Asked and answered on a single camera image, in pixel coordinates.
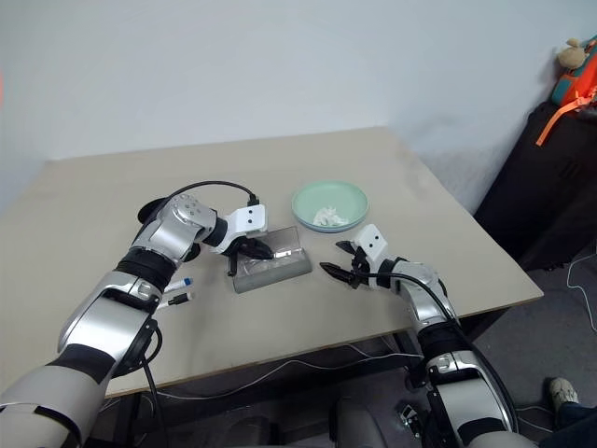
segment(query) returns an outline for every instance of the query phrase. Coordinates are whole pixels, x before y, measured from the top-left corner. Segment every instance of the green plate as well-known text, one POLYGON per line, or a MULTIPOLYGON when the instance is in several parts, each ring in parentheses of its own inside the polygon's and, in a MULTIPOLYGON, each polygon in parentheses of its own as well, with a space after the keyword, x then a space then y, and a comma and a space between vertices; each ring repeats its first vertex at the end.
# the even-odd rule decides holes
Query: green plate
POLYGON ((292 212, 303 226, 314 231, 335 233, 347 231, 359 224, 369 209, 365 193, 356 185, 341 180, 312 182, 297 191, 292 198, 292 212), (317 226, 313 219, 319 210, 326 207, 336 209, 336 214, 348 219, 341 226, 317 226))

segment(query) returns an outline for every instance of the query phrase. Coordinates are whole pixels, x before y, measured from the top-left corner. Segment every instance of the shoe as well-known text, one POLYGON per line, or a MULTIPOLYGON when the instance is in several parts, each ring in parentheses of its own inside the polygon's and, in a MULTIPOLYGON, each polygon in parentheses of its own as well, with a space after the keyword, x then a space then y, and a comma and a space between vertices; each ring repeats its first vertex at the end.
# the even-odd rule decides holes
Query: shoe
POLYGON ((565 378, 555 378, 549 382, 549 395, 557 412, 564 403, 578 403, 578 394, 565 378))

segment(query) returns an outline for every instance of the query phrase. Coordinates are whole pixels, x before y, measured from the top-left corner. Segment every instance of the table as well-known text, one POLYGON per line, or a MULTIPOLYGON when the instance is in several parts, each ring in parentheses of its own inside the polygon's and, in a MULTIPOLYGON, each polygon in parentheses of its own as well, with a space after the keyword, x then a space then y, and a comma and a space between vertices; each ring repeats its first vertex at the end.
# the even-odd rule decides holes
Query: table
MULTIPOLYGON (((242 295, 227 259, 204 250, 175 278, 192 276, 196 299, 155 314, 164 335, 152 363, 159 385, 406 329, 404 303, 352 290, 318 266, 350 266, 334 246, 358 228, 322 234, 293 218, 293 191, 317 179, 354 182, 369 197, 391 251, 434 266, 458 315, 536 299, 541 290, 385 128, 369 128, 51 161, 0 217, 0 389, 56 357, 62 323, 126 253, 137 210, 187 183, 225 179, 256 192, 270 228, 297 225, 313 272, 242 295)), ((196 197, 220 214, 243 206, 235 189, 196 197)), ((108 394, 146 388, 142 371, 108 394)))

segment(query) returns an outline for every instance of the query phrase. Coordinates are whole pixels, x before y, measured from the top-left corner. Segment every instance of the orange strap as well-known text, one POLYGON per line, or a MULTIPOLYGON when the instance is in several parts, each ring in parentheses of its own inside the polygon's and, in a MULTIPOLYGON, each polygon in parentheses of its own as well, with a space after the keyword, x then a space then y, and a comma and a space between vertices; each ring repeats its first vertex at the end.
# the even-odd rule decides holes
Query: orange strap
POLYGON ((597 86, 594 86, 590 90, 589 96, 576 98, 572 103, 568 103, 567 105, 563 105, 562 107, 560 107, 556 111, 556 113, 553 114, 553 117, 549 119, 548 124, 546 124, 545 128, 543 129, 543 132, 541 133, 541 135, 539 135, 539 138, 537 138, 536 144, 539 147, 543 146, 543 142, 545 142, 545 139, 548 138, 548 134, 551 131, 551 128, 553 128, 553 125, 556 124, 556 121, 558 121, 558 119, 560 119, 560 117, 566 112, 570 112, 571 110, 578 109, 583 105, 590 104, 590 102, 593 101, 595 93, 597 93, 597 86))

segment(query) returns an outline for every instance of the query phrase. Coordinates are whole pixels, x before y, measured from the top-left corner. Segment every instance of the white wall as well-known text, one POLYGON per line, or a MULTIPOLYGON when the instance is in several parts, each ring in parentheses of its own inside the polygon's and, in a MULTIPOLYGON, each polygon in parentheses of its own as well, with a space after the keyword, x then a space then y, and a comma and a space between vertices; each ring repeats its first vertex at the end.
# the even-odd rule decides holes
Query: white wall
POLYGON ((555 48, 595 17, 594 0, 5 0, 0 207, 44 159, 387 123, 474 210, 555 48))

